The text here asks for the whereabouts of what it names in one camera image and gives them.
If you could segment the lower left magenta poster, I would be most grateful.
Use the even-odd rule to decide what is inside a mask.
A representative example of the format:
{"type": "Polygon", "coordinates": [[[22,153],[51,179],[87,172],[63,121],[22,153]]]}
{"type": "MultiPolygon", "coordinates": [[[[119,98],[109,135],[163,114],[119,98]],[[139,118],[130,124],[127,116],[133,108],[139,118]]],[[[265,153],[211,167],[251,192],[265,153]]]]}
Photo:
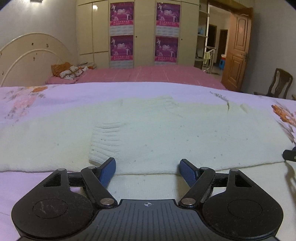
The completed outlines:
{"type": "Polygon", "coordinates": [[[110,37],[110,60],[133,60],[133,35],[119,35],[110,37]]]}

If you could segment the pink checked bed cover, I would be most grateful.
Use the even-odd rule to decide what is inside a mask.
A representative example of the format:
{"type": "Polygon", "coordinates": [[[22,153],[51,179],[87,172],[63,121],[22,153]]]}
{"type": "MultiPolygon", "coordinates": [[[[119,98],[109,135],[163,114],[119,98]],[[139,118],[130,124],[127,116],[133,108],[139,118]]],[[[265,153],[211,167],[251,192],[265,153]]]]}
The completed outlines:
{"type": "Polygon", "coordinates": [[[140,66],[130,69],[89,69],[73,80],[50,77],[46,84],[88,82],[166,82],[225,90],[221,82],[202,70],[183,65],[140,66]]]}

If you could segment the lower right magenta poster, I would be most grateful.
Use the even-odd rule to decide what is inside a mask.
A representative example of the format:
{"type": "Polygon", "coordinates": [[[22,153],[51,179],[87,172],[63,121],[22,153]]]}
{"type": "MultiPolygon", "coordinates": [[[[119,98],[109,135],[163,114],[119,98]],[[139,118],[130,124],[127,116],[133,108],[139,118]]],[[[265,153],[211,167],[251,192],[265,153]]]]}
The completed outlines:
{"type": "Polygon", "coordinates": [[[178,43],[177,37],[156,36],[154,63],[156,65],[177,63],[178,43]]]}

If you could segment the brown wooden door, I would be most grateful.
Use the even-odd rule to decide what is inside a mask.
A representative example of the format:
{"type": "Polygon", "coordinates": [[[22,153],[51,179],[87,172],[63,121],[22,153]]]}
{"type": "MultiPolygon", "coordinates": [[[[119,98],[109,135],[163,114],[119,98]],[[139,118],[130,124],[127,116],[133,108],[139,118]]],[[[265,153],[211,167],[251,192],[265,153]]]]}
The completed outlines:
{"type": "Polygon", "coordinates": [[[240,9],[230,16],[229,42],[221,83],[227,90],[240,92],[246,71],[253,8],[240,9]]]}

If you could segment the white knitted sweater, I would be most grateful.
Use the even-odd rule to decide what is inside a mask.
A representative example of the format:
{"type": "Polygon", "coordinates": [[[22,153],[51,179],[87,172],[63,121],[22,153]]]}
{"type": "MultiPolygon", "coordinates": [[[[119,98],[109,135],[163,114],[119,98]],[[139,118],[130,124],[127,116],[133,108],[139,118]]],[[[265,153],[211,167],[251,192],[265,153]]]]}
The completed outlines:
{"type": "Polygon", "coordinates": [[[79,171],[116,160],[116,173],[175,174],[181,159],[225,170],[282,161],[292,142],[268,111],[247,104],[122,99],[1,128],[1,170],[79,171]]]}

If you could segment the magenta poster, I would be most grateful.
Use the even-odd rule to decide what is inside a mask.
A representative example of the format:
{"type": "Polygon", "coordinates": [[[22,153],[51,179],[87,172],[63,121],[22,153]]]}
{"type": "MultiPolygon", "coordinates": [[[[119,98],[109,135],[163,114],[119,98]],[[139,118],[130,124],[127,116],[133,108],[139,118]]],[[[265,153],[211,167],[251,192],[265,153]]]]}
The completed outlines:
{"type": "Polygon", "coordinates": [[[110,25],[129,26],[133,25],[134,2],[120,2],[110,4],[110,25]]]}
{"type": "Polygon", "coordinates": [[[157,3],[156,25],[162,27],[180,26],[181,6],[179,4],[157,3]]]}
{"type": "Polygon", "coordinates": [[[154,63],[156,65],[177,63],[178,43],[177,37],[156,36],[154,63]]]}
{"type": "Polygon", "coordinates": [[[110,60],[133,60],[133,35],[119,35],[110,37],[110,60]]]}

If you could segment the upper right magenta poster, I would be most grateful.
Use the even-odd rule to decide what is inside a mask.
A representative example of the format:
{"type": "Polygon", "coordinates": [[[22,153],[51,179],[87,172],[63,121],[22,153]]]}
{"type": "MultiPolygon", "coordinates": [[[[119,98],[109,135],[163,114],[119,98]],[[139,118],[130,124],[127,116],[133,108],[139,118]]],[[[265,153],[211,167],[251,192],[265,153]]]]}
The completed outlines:
{"type": "Polygon", "coordinates": [[[162,27],[180,26],[181,6],[179,4],[157,3],[156,25],[162,27]]]}

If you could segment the upper left magenta poster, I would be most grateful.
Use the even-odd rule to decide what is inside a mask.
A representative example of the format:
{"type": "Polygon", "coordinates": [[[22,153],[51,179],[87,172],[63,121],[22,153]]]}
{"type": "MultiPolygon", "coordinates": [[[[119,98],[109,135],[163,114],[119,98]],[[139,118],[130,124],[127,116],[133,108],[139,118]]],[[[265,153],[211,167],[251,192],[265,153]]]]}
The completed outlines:
{"type": "Polygon", "coordinates": [[[120,2],[110,4],[110,25],[129,26],[133,25],[134,2],[120,2]]]}

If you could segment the cream arched headboard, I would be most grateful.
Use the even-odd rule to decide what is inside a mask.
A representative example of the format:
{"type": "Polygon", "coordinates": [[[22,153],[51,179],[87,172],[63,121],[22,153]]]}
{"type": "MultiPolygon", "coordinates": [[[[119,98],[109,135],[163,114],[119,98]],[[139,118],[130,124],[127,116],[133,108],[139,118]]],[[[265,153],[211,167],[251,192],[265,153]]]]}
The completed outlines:
{"type": "Polygon", "coordinates": [[[76,61],[77,56],[49,34],[21,35],[1,48],[1,87],[43,85],[52,65],[76,61]]]}

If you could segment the orange patterned pillow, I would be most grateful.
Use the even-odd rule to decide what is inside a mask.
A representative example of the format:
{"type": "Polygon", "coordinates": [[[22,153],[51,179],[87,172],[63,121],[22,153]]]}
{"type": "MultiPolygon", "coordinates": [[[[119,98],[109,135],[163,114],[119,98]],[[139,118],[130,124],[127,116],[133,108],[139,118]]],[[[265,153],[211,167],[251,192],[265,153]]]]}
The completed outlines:
{"type": "Polygon", "coordinates": [[[81,76],[88,70],[88,67],[81,67],[71,65],[69,62],[63,64],[51,65],[51,71],[53,76],[60,77],[62,79],[73,80],[81,76]]]}

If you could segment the cream wardrobe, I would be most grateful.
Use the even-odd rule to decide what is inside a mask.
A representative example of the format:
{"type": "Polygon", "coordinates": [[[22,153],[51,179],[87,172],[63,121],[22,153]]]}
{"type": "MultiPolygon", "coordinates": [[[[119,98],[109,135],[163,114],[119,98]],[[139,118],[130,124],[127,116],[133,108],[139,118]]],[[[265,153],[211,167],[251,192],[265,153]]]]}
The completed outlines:
{"type": "Polygon", "coordinates": [[[178,65],[193,66],[196,59],[200,1],[133,1],[133,25],[111,26],[110,4],[130,1],[78,1],[76,30],[80,62],[93,62],[98,68],[153,66],[156,36],[177,37],[178,65]],[[181,6],[180,26],[156,25],[157,3],[181,6]],[[133,35],[133,60],[110,60],[110,37],[133,35]]]}

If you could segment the dark wooden chair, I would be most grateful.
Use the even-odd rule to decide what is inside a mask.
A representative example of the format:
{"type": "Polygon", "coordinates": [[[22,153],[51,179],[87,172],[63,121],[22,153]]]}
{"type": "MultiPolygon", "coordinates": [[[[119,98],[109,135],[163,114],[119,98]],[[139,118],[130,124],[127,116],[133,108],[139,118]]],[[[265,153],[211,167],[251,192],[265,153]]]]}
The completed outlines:
{"type": "Polygon", "coordinates": [[[273,76],[273,81],[268,88],[267,94],[259,93],[256,91],[254,92],[254,94],[286,99],[292,82],[293,76],[290,73],[281,68],[276,68],[273,76]]]}

